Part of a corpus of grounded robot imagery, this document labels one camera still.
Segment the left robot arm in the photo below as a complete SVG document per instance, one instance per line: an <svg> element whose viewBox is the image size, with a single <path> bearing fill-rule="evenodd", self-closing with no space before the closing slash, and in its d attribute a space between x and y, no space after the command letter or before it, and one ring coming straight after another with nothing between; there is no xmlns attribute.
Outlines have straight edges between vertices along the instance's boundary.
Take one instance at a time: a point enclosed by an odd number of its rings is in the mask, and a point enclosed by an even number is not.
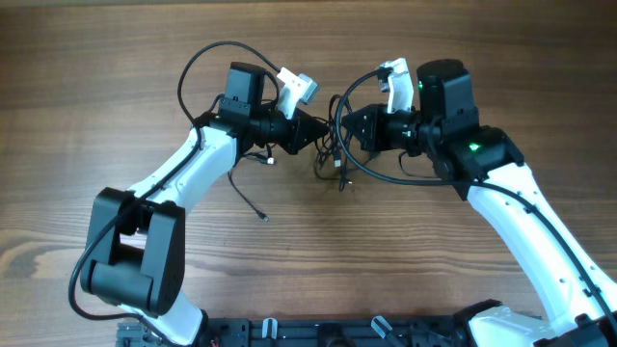
<svg viewBox="0 0 617 347"><path fill-rule="evenodd" d="M305 74L233 62L224 93L193 119L182 147L152 175L95 198L86 249L71 284L121 307L164 346L217 346L207 314L182 292L185 224L211 185L254 146L291 155L326 135L298 108L317 93Z"/></svg>

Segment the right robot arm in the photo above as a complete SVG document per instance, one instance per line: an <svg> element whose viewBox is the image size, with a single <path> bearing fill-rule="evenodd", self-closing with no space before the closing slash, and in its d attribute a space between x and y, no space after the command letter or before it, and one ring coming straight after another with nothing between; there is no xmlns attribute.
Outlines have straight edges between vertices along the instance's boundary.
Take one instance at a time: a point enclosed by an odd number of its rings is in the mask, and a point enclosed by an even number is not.
<svg viewBox="0 0 617 347"><path fill-rule="evenodd" d="M546 313L538 319L496 300L453 318L459 346L612 346L616 284L551 208L521 151L499 128L483 125L464 64L441 59L409 71L404 59L373 76L389 97L333 113L341 142L365 151L403 149L432 162L433 186L450 186L497 232L532 283Z"/></svg>

